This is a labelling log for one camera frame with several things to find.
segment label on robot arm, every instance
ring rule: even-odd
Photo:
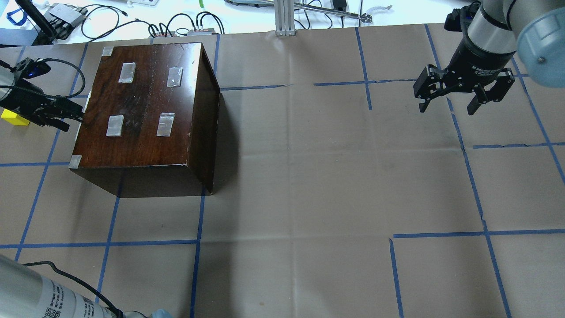
[[[32,318],[116,318],[106,308],[41,276],[43,287]]]

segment light blue joint cover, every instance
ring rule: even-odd
[[[536,83],[565,87],[565,7],[547,12],[520,32],[518,55]]]
[[[170,313],[164,309],[159,309],[151,314],[149,318],[173,318]]]

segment blue strap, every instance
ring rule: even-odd
[[[21,20],[19,20],[18,22],[16,22],[12,16],[15,15],[16,13],[22,11],[24,16],[21,18]],[[6,13],[6,19],[8,19],[8,21],[10,21],[10,23],[12,23],[13,25],[24,25],[25,21],[28,19],[28,14],[25,13],[25,11],[23,11],[21,8],[17,8],[16,10],[12,11],[12,12],[8,12]]]

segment qr code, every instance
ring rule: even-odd
[[[43,316],[43,318],[59,318],[60,315],[61,315],[60,311],[47,308],[47,310],[45,311],[45,316]]]
[[[84,297],[84,296],[82,296],[82,300],[83,300],[85,303],[89,304],[89,305],[94,305],[94,304],[92,303],[92,300],[90,300],[90,299],[88,299],[88,298],[86,298],[86,297]]]

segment white background surface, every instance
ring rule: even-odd
[[[145,20],[149,23],[158,24],[166,23],[176,13],[186,13],[191,17],[195,17],[198,12],[210,11],[219,16],[224,23],[226,33],[250,33],[250,32],[266,32],[275,29],[274,9],[272,7],[255,8],[250,6],[234,6],[225,3],[223,0],[204,0],[204,9],[201,9],[197,0],[160,0],[156,6],[147,6],[134,3],[132,7],[128,7],[126,1],[123,0],[67,0],[69,4],[77,6],[85,6],[94,3],[103,5],[113,5],[126,11],[128,16],[120,17],[120,24],[135,18]],[[324,7],[331,7],[331,0],[321,0]],[[445,16],[452,11],[453,8],[462,7],[471,1],[464,0],[363,0],[362,13],[375,6],[392,5],[389,11],[372,10],[370,14],[373,16],[372,24],[364,25],[399,25],[399,24],[419,24],[419,23],[440,23],[445,21]],[[358,13],[361,8],[361,0],[348,0],[349,12]],[[6,19],[6,12],[10,12],[16,8],[14,0],[6,7],[5,12],[0,19],[0,28],[25,28],[31,29],[32,25],[28,22],[22,27],[14,27]],[[311,12],[309,15],[312,22],[312,28],[322,29],[330,26],[329,20],[321,13]],[[300,20],[307,26],[306,18],[301,10],[295,15],[295,19]],[[333,16],[333,27],[341,27],[341,21],[338,17]],[[90,36],[98,36],[115,25],[116,15],[110,10],[97,10],[92,14],[91,20],[85,23],[85,33]],[[353,19],[344,19],[345,27],[356,27],[358,21]],[[190,21],[186,17],[178,17],[171,24],[171,30],[181,27],[189,27]],[[208,16],[204,21],[205,27],[218,27],[212,17]],[[133,23],[126,27],[116,30],[104,40],[126,40],[134,38],[147,38],[147,26],[144,23]],[[65,41],[59,40],[56,43],[77,43],[87,42],[79,29],[76,29],[69,39]]]

